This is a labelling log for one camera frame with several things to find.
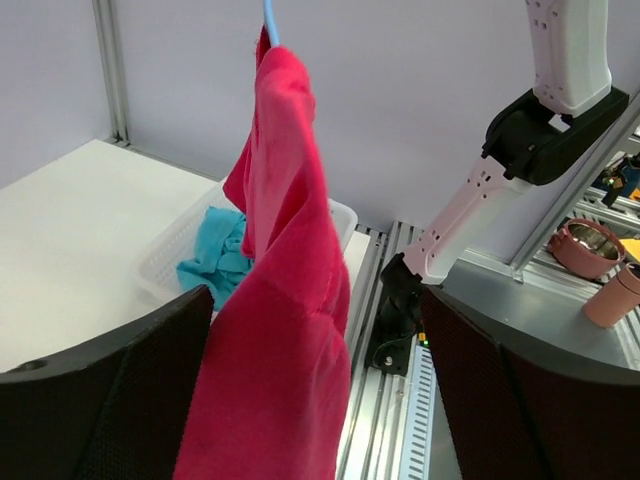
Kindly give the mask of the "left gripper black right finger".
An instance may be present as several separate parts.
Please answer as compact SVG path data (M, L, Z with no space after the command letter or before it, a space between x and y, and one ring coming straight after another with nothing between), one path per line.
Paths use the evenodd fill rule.
M639 373L428 288L422 315L465 479L636 479Z

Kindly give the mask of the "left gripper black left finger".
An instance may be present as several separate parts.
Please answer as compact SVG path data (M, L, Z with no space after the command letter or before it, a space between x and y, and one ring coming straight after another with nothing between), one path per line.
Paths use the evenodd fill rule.
M198 287L2 373L2 478L171 478L212 313Z

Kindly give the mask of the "red t shirt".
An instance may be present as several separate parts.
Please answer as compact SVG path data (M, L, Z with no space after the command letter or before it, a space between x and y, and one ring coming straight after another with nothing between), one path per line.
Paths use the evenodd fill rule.
M223 190L248 276L214 319L177 479L331 479L347 411L350 281L313 131L309 74L262 36L255 110Z

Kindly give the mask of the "teal t shirt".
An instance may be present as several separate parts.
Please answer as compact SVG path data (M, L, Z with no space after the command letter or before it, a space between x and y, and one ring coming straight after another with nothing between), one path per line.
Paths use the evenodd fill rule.
M206 286L220 311L251 271L254 261L242 253L246 216L209 207L196 233L193 255L176 267L183 291Z

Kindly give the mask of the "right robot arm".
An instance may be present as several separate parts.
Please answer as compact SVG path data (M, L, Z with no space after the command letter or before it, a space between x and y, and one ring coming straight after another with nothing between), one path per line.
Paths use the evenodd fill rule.
M490 123L464 184L421 237L380 274L383 303L365 363L406 375L421 332L421 297L439 286L473 238L533 186L563 176L619 119L627 93L612 84L605 1L529 1L533 87Z

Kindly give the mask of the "pink cylindrical cup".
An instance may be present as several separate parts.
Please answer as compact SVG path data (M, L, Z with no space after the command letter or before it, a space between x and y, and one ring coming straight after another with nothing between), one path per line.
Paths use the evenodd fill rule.
M639 264L625 265L583 307L595 325L611 328L639 305Z

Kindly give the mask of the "pink round container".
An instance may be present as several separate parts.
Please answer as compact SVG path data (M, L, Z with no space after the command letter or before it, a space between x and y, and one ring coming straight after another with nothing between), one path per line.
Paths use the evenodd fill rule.
M597 280L626 257L626 249L607 228L586 219L566 221L549 239L547 250L578 277Z

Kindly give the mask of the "aluminium rail base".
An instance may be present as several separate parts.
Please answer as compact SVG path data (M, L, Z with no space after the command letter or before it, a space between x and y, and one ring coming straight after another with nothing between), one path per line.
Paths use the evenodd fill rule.
M355 263L353 246L346 251L355 277L347 330L352 380L337 460L336 476L339 479L400 479L411 369L418 345L410 347L405 376L369 367L365 358L382 296L379 272L399 248L416 240L420 233L419 228L403 222L395 222L387 233L358 226L353 238L369 240L362 262ZM459 476L437 386L428 479L457 479Z

